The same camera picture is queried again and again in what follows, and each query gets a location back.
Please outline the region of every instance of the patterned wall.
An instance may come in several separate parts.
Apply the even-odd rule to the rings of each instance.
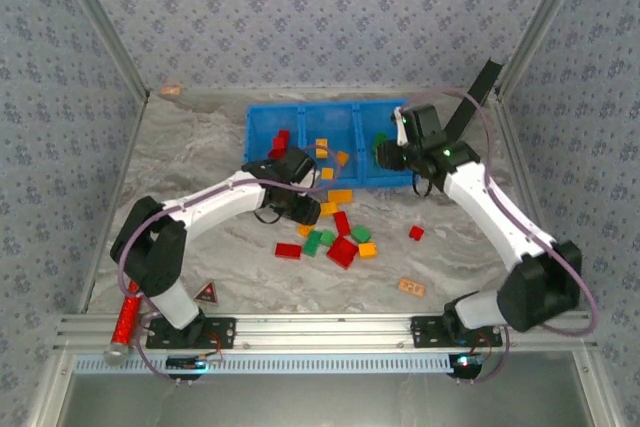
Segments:
[[[508,101],[546,220],[583,248],[630,425],[640,425],[639,26],[638,0],[567,0]]]
[[[147,88],[468,85],[540,0],[100,0]]]
[[[137,107],[76,0],[0,0],[0,425],[77,309]]]

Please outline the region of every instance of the small triangle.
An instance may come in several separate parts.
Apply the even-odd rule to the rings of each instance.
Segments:
[[[204,284],[193,299],[206,304],[218,305],[218,295],[213,281]]]

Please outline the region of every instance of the white marble surface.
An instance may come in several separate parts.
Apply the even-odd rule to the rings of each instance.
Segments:
[[[168,101],[152,95],[107,251],[99,265],[89,312],[120,309],[116,265],[107,252],[135,200],[145,195],[159,201],[183,196],[238,170],[243,159],[247,105],[355,97],[364,96],[184,93]],[[444,125],[458,100],[437,98],[433,103]],[[474,119],[463,138],[485,155],[486,140],[479,119]],[[496,147],[494,177],[512,195],[499,142]],[[324,247],[315,258],[278,259],[273,255],[277,242],[303,243],[296,226],[286,220],[265,226],[247,213],[215,227],[189,246],[183,265],[187,289],[195,293],[207,280],[215,281],[220,305],[207,307],[207,311],[378,313],[440,311],[445,302],[457,296],[500,285],[506,272],[489,241],[460,207],[435,189],[427,199],[415,196],[410,187],[356,190],[354,194],[354,202],[344,210],[351,225],[362,224],[372,230],[379,252],[375,259],[356,259],[347,271],[325,256]],[[419,243],[407,235],[413,224],[426,231]],[[318,227],[325,226],[335,231],[331,217],[320,219]],[[426,295],[416,298],[397,290],[401,277],[424,283]]]

